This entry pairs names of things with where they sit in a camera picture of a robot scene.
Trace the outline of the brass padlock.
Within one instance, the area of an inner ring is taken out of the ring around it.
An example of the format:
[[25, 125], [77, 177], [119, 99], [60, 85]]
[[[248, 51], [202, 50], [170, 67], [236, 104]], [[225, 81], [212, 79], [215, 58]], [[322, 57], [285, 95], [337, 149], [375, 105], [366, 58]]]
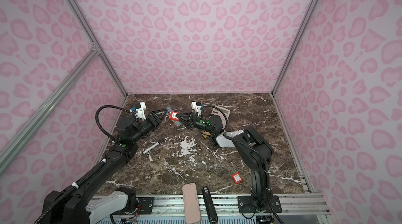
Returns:
[[210, 133], [210, 132], [203, 131], [201, 134], [202, 134], [202, 136], [203, 136], [205, 139], [211, 137], [211, 133]]

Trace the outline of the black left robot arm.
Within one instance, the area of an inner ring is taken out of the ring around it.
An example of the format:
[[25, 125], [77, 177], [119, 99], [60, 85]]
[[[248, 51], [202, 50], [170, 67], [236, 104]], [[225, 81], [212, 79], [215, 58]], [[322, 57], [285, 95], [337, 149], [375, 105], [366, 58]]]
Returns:
[[63, 191], [52, 191], [44, 200], [37, 224], [96, 224], [115, 212], [132, 213], [139, 202], [133, 189], [120, 187], [102, 200], [94, 200], [96, 192], [138, 151], [138, 141], [157, 130], [167, 109], [152, 111], [144, 118], [136, 116], [136, 109], [125, 110], [126, 117], [116, 123], [117, 136], [103, 158], [80, 179]]

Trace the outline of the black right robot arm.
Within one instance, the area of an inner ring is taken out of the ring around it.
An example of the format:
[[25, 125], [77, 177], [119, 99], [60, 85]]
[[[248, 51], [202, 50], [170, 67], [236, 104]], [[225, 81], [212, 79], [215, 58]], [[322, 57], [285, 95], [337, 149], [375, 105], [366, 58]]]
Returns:
[[209, 134], [213, 145], [220, 148], [235, 148], [243, 163], [251, 170], [251, 197], [244, 203], [241, 212], [269, 212], [274, 215], [282, 212], [279, 197], [274, 195], [270, 186], [269, 167], [274, 153], [272, 146], [254, 127], [247, 127], [238, 132], [228, 132], [228, 118], [210, 114], [206, 118], [202, 113], [172, 113], [188, 129], [197, 129]]

